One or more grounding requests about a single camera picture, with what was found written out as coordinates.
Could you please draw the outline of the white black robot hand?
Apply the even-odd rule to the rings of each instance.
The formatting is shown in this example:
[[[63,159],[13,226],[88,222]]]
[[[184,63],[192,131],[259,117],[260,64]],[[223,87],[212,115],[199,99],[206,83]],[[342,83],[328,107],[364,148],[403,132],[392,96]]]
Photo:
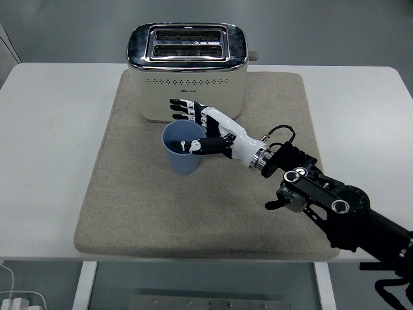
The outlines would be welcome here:
[[[176,120],[189,120],[201,127],[204,138],[171,142],[171,147],[195,155],[223,154],[241,160],[249,168],[256,168],[259,159],[270,151],[262,141],[251,138],[246,130],[214,107],[187,99],[171,99],[170,109]]]

